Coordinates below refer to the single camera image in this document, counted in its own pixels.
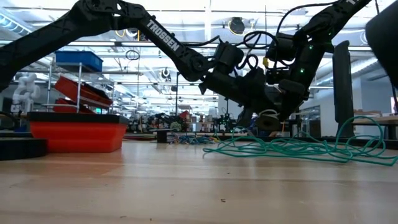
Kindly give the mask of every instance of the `wooden surface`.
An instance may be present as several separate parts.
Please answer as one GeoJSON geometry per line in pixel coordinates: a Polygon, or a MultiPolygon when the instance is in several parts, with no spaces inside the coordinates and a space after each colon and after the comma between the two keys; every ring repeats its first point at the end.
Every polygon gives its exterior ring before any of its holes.
{"type": "MultiPolygon", "coordinates": [[[[388,125],[388,124],[398,125],[398,116],[372,117],[372,119],[382,125],[388,125]]],[[[369,119],[355,119],[353,124],[373,124],[373,122],[369,119]]]]}
{"type": "Polygon", "coordinates": [[[202,147],[0,162],[0,223],[398,223],[398,166],[203,158],[202,147]]]}

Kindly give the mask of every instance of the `blue storage box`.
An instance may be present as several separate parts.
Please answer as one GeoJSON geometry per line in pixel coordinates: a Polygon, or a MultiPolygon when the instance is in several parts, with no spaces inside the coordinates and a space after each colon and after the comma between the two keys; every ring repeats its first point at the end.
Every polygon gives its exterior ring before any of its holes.
{"type": "Polygon", "coordinates": [[[82,72],[102,72],[103,61],[93,52],[88,51],[57,51],[55,52],[57,66],[70,72],[79,72],[82,63],[82,72]]]}

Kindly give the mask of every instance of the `coiled green cable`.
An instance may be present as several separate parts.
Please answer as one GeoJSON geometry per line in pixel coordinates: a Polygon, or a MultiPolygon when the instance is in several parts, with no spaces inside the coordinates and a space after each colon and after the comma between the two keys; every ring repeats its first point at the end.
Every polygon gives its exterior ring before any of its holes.
{"type": "Polygon", "coordinates": [[[336,142],[333,146],[326,141],[316,140],[306,132],[300,132],[292,138],[279,138],[272,140],[271,142],[264,142],[254,136],[240,136],[221,141],[216,149],[204,148],[203,152],[205,152],[205,154],[203,156],[211,152],[217,152],[233,157],[279,157],[340,163],[356,161],[368,164],[393,166],[397,162],[398,156],[383,156],[386,151],[386,143],[383,140],[383,136],[384,131],[377,121],[367,116],[355,116],[343,124],[337,134],[336,142]],[[369,119],[375,123],[380,130],[380,136],[354,136],[349,138],[346,143],[338,142],[341,136],[341,130],[343,130],[346,125],[351,125],[350,122],[358,118],[369,119]],[[306,142],[296,139],[299,134],[303,134],[308,138],[311,138],[314,142],[306,142]],[[363,137],[370,138],[365,146],[356,147],[350,145],[352,140],[363,137]],[[243,139],[252,139],[253,142],[245,145],[236,144],[236,142],[243,139]],[[376,141],[377,144],[370,148],[370,146],[376,141]]]}

